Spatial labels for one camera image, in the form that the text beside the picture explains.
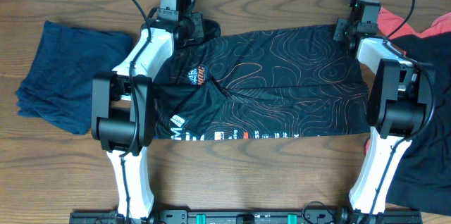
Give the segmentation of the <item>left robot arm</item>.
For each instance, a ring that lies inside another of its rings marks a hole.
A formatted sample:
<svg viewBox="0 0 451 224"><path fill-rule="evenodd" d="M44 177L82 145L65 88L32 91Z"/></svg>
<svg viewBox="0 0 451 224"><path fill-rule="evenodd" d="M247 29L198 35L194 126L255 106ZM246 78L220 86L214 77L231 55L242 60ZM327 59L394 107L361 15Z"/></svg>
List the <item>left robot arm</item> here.
<svg viewBox="0 0 451 224"><path fill-rule="evenodd" d="M153 79L176 49L220 34L220 25L201 13L177 20L148 17L125 60L94 76L91 131L114 169L119 196L115 223L157 219L147 168L147 150L156 129Z"/></svg>

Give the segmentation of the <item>black orange-patterned jersey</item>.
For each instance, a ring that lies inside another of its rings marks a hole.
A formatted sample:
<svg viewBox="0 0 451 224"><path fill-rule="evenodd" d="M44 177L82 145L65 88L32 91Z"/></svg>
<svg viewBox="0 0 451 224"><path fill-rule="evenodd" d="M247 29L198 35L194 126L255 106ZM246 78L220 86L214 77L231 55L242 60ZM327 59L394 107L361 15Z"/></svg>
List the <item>black orange-patterned jersey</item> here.
<svg viewBox="0 0 451 224"><path fill-rule="evenodd" d="M156 138L224 140L369 131L369 89L333 25L217 37L176 51L155 79Z"/></svg>

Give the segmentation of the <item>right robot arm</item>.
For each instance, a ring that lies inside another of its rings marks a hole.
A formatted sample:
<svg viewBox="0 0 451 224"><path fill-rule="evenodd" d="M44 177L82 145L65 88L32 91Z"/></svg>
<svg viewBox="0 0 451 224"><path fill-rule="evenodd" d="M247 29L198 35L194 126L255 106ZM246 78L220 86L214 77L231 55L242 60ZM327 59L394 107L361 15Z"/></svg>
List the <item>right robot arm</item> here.
<svg viewBox="0 0 451 224"><path fill-rule="evenodd" d="M349 199L355 214L379 217L402 156L433 117L433 68L377 36L373 23L340 18L333 39L375 75L366 108L370 145Z"/></svg>

